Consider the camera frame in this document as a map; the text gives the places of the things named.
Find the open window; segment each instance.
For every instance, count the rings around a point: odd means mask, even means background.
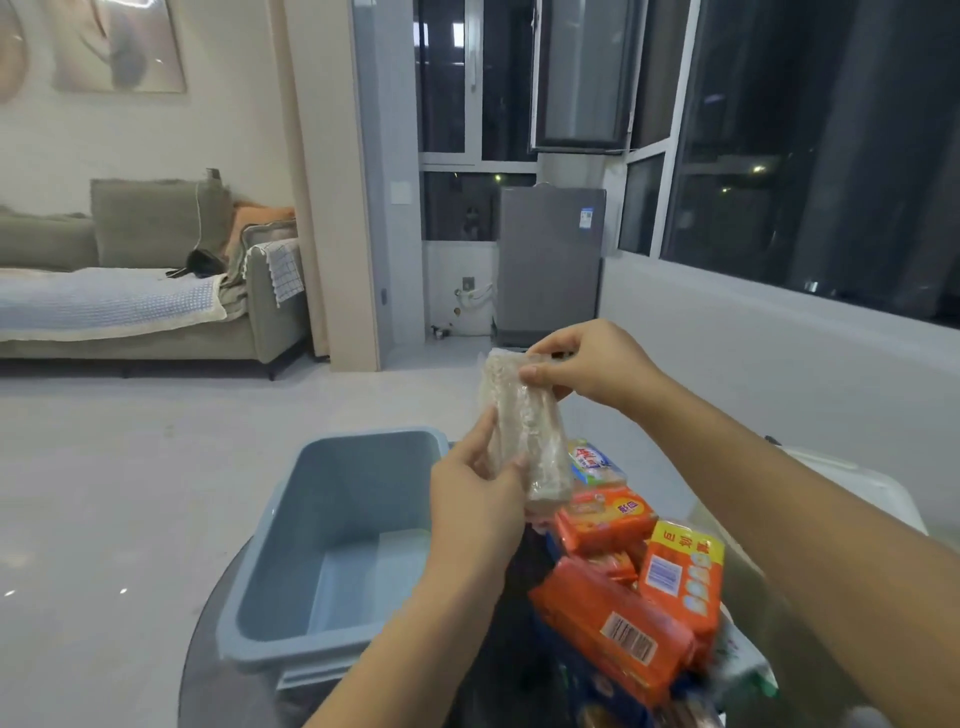
[[[644,10],[642,0],[538,0],[531,149],[626,148]]]

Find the left hand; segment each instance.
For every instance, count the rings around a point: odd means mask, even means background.
[[[488,408],[430,474],[433,522],[429,570],[498,580],[523,536],[526,463],[512,461],[490,478],[487,444],[496,427]]]

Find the refrigerator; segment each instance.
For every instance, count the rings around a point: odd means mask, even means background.
[[[506,187],[500,193],[493,342],[526,349],[596,316],[607,193]]]

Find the barcode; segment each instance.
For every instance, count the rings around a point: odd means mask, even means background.
[[[680,582],[684,578],[684,568],[653,556],[650,559],[650,569],[647,570],[646,582],[654,589],[676,596],[680,592]]]
[[[604,637],[613,640],[644,665],[650,665],[657,651],[657,643],[645,635],[616,612],[610,612],[607,623],[600,630]]]

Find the window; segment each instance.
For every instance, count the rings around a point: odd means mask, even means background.
[[[631,149],[670,135],[690,0],[647,0]]]
[[[627,190],[623,201],[623,219],[620,222],[620,242],[617,246],[621,251],[650,254],[662,175],[662,154],[635,161],[627,166]]]
[[[414,0],[424,240],[495,240],[528,149],[535,0]]]
[[[537,175],[423,172],[424,240],[495,240],[501,187],[532,187]]]
[[[527,149],[533,69],[532,0],[485,0],[483,159],[537,161]]]
[[[464,0],[414,3],[414,57],[420,150],[466,151],[466,10]]]
[[[662,256],[960,327],[960,5],[704,0]]]
[[[531,147],[623,150],[641,10],[639,0],[539,0]]]

